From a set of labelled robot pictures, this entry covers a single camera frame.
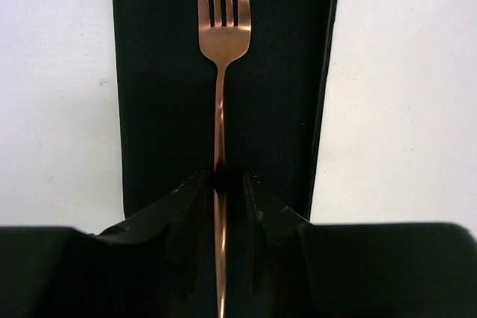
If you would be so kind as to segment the black cloth placemat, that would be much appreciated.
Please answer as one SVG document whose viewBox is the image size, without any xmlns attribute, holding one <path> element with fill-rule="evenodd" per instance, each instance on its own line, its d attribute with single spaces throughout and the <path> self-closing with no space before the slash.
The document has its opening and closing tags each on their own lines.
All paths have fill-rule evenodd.
<svg viewBox="0 0 477 318">
<path fill-rule="evenodd" d="M 337 0 L 250 0 L 250 48 L 227 69 L 227 165 L 310 215 Z M 113 0 L 126 216 L 212 167 L 216 68 L 197 0 Z"/>
</svg>

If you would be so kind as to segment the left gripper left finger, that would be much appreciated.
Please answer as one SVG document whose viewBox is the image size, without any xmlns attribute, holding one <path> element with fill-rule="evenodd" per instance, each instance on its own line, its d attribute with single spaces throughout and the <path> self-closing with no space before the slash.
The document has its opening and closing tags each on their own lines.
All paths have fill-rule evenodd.
<svg viewBox="0 0 477 318">
<path fill-rule="evenodd" d="M 213 317 L 211 174 L 105 229 L 1 228 L 3 317 Z"/>
</svg>

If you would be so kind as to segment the copper fork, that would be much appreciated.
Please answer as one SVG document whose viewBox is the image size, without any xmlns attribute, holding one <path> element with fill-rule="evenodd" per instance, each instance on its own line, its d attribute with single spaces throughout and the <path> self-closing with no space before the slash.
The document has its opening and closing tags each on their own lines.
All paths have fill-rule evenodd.
<svg viewBox="0 0 477 318">
<path fill-rule="evenodd" d="M 219 178 L 226 170 L 225 75 L 247 53 L 251 38 L 250 0 L 197 0 L 202 54 L 217 67 L 214 114 L 214 239 L 217 313 L 225 316 L 227 295 L 227 194 Z"/>
</svg>

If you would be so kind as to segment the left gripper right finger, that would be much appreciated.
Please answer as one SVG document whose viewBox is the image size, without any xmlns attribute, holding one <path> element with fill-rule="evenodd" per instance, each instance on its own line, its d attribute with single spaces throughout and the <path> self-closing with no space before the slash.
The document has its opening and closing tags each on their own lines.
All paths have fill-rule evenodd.
<svg viewBox="0 0 477 318">
<path fill-rule="evenodd" d="M 454 223 L 314 225 L 225 176 L 229 317 L 474 317 L 476 240 Z"/>
</svg>

